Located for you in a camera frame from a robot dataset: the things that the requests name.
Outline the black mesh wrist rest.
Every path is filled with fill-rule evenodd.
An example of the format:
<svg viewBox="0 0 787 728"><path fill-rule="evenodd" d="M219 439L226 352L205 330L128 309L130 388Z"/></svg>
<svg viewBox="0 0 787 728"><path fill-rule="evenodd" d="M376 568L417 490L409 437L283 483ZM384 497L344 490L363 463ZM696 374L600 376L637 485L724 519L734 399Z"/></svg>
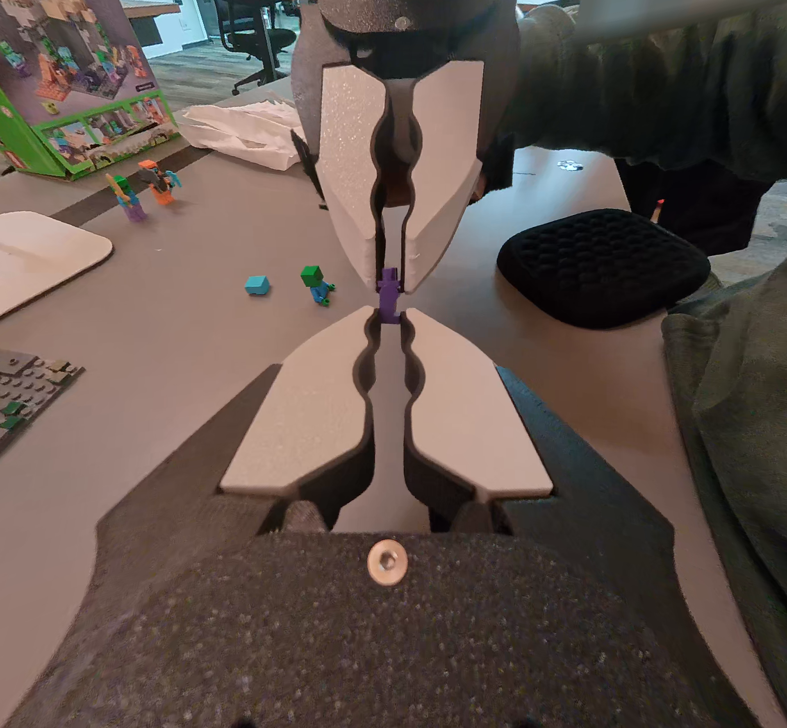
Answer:
<svg viewBox="0 0 787 728"><path fill-rule="evenodd" d="M711 274L701 250L617 209L521 231L500 248L497 269L549 317L589 330L616 329L666 310Z"/></svg>

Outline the black mesh office chair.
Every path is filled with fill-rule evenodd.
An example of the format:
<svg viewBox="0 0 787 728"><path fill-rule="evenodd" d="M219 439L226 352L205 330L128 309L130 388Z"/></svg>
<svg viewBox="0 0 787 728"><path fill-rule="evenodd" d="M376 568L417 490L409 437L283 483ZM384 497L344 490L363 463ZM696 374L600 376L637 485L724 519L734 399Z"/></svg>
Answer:
<svg viewBox="0 0 787 728"><path fill-rule="evenodd" d="M274 11L267 0L212 0L217 14L219 37L223 47L248 59L256 58L263 67L256 74L236 82L232 95L239 88L255 82L262 86L285 77L280 72L279 54L293 46L298 38L290 29L268 25L266 18Z"/></svg>

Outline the orange toy figure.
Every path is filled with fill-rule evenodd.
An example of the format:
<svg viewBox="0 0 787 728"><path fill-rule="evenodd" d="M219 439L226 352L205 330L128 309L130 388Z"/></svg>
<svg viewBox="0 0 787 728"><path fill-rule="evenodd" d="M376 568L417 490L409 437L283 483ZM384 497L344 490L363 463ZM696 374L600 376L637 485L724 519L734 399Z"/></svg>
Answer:
<svg viewBox="0 0 787 728"><path fill-rule="evenodd" d="M169 170L161 170L152 160L140 161L138 165L139 179L148 185L156 202L162 206L174 202L172 189L182 187L177 174Z"/></svg>

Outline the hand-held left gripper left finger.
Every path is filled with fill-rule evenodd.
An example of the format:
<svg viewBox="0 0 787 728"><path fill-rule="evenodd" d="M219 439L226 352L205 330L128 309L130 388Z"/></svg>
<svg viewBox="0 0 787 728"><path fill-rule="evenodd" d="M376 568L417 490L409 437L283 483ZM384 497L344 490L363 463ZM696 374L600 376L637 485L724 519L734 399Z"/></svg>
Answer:
<svg viewBox="0 0 787 728"><path fill-rule="evenodd" d="M281 364L225 471L224 494L316 505L327 526L370 486L377 311L365 306Z"/></svg>

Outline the green toy figure purple legs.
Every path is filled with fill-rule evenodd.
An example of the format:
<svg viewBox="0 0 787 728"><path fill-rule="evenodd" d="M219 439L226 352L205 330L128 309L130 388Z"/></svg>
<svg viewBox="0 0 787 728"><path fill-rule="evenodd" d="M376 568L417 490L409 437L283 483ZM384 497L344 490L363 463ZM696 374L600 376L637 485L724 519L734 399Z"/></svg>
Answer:
<svg viewBox="0 0 787 728"><path fill-rule="evenodd" d="M105 174L113 195L130 222L144 222L148 216L144 212L139 197L132 189L130 181L121 175Z"/></svg>

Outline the toy set cardboard box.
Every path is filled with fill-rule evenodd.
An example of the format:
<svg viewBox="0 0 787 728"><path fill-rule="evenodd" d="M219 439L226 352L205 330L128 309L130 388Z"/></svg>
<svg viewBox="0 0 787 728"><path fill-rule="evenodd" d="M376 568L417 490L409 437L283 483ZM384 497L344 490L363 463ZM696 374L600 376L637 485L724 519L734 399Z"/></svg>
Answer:
<svg viewBox="0 0 787 728"><path fill-rule="evenodd" d="M1 0L1 150L72 180L180 132L121 0Z"/></svg>

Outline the grey toy baseplate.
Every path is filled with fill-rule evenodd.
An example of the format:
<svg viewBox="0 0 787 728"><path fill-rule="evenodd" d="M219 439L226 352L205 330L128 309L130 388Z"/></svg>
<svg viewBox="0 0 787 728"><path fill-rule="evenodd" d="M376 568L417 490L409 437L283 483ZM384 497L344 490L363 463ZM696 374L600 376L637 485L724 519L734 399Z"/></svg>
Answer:
<svg viewBox="0 0 787 728"><path fill-rule="evenodd" d="M1 454L84 372L68 360L1 349Z"/></svg>

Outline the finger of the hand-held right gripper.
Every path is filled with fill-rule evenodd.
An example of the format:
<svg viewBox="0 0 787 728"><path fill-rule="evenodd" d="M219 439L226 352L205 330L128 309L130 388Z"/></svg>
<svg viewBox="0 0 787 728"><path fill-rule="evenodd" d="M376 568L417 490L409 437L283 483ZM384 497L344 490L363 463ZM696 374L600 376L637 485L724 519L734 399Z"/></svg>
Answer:
<svg viewBox="0 0 787 728"><path fill-rule="evenodd" d="M316 163L330 221L359 279L377 291L379 182L375 140L387 114L383 81L354 65L323 68Z"/></svg>
<svg viewBox="0 0 787 728"><path fill-rule="evenodd" d="M475 190L483 78L483 61L451 61L413 86L420 152L403 226L404 293L414 293L441 261Z"/></svg>

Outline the person's green hoodie torso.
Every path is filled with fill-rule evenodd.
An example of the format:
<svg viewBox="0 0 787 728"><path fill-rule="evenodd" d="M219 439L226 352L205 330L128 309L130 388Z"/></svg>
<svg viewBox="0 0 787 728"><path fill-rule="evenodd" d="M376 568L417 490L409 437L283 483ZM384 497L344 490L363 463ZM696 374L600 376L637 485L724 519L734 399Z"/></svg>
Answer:
<svg viewBox="0 0 787 728"><path fill-rule="evenodd" d="M786 706L786 261L674 307L666 372L703 514Z"/></svg>

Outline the white flat pad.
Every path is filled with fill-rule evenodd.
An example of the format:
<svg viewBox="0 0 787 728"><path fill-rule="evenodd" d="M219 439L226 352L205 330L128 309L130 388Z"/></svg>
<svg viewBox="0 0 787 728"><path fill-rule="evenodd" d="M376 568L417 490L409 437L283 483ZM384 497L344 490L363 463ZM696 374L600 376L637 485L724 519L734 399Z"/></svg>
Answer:
<svg viewBox="0 0 787 728"><path fill-rule="evenodd" d="M113 243L91 231L31 211L1 215L1 315L93 269Z"/></svg>

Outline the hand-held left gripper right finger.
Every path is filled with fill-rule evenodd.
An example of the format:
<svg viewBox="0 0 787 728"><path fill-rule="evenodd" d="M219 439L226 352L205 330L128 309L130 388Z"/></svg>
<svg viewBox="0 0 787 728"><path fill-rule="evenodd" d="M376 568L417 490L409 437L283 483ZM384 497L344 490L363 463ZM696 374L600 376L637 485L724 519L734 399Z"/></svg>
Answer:
<svg viewBox="0 0 787 728"><path fill-rule="evenodd" d="M416 308L400 316L405 385L405 483L450 525L469 503L553 493L542 458L495 363Z"/></svg>

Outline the white paper bag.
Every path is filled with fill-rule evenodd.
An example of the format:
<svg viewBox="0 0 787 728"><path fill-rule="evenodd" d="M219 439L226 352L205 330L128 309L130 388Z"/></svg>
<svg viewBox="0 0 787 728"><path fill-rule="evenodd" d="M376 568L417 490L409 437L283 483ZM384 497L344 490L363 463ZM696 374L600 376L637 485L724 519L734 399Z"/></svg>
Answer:
<svg viewBox="0 0 787 728"><path fill-rule="evenodd" d="M302 139L304 133L296 109L287 100L269 96L233 107L195 105L177 121L193 147L281 172L300 162L292 135Z"/></svg>

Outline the grey desk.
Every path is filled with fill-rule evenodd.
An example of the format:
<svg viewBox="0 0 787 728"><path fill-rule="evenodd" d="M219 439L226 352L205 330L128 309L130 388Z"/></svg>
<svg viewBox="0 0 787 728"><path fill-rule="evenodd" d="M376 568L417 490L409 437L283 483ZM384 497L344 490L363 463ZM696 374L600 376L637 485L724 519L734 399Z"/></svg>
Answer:
<svg viewBox="0 0 787 728"><path fill-rule="evenodd" d="M574 160L581 172L557 163ZM414 306L511 369L666 517L685 601L728 679L762 726L785 716L762 673L707 526L674 416L664 315L611 331L553 320L497 273L513 234L599 208L627 209L600 154L517 153L513 187L470 206ZM2 455L2 723L70 627L90 582L96 523L271 363L374 298L298 166L270 172L222 154L180 172L178 203L143 195L149 220L97 192L27 175L2 179L2 209L91 215L110 239L99 267L2 320L2 346L86 371ZM336 289L318 305L300 272ZM244 290L266 275L264 296Z"/></svg>

